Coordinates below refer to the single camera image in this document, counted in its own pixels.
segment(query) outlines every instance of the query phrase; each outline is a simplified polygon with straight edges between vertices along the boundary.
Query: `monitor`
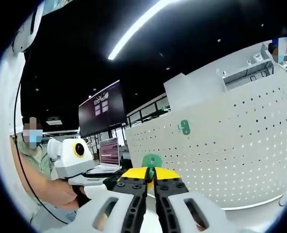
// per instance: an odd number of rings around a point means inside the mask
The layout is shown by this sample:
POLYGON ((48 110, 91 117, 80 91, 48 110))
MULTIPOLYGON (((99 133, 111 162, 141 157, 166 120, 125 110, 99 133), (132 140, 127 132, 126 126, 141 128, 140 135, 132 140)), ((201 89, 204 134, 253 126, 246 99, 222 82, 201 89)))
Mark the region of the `monitor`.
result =
POLYGON ((119 164, 118 138, 113 137, 100 142, 100 164, 118 166, 119 164))
POLYGON ((98 92, 79 106, 81 137, 109 130, 126 121, 119 81, 98 92))

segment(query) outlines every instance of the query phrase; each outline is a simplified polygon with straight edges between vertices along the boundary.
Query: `white perforated panel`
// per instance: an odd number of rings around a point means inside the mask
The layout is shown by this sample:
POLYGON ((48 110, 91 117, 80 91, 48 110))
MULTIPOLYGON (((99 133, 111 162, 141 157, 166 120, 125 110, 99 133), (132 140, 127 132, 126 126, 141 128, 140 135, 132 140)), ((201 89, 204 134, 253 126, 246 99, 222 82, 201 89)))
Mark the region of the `white perforated panel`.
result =
POLYGON ((126 138, 134 166, 156 153, 190 190, 222 208, 272 200, 287 190, 287 75, 134 126, 126 138), (189 135, 179 129, 182 120, 189 135))

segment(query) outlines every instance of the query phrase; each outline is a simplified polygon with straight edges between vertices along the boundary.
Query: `ceiling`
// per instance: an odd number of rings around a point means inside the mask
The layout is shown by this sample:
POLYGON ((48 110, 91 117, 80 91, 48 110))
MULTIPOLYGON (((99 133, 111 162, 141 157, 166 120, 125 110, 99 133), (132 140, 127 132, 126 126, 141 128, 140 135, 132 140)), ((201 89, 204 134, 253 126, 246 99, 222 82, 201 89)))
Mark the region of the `ceiling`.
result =
POLYGON ((78 129, 79 104, 116 80, 129 113, 163 94, 163 83, 177 74, 281 31, 254 0, 179 0, 144 24, 115 60, 108 60, 119 39, 156 2, 74 0, 44 16, 26 53, 22 115, 40 119, 45 132, 78 129), (63 125, 49 126, 48 117, 59 117, 63 125))

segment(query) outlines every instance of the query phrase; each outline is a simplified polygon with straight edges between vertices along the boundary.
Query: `camera lens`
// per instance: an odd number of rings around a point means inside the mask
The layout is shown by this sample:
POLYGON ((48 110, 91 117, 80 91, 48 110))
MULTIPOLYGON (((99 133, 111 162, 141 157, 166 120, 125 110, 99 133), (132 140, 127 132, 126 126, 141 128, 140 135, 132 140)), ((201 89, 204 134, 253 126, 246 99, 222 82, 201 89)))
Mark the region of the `camera lens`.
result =
POLYGON ((84 154, 84 147, 81 143, 77 143, 75 145, 75 151, 79 156, 82 156, 84 154))

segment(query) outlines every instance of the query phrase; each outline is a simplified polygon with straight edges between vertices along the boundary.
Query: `laptop screen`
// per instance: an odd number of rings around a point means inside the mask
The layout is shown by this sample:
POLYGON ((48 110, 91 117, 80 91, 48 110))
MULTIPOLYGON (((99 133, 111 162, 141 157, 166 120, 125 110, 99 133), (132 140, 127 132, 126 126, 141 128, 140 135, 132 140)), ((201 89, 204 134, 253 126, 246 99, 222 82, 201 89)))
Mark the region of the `laptop screen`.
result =
POLYGON ((109 166, 119 166, 117 137, 100 142, 100 163, 109 166))

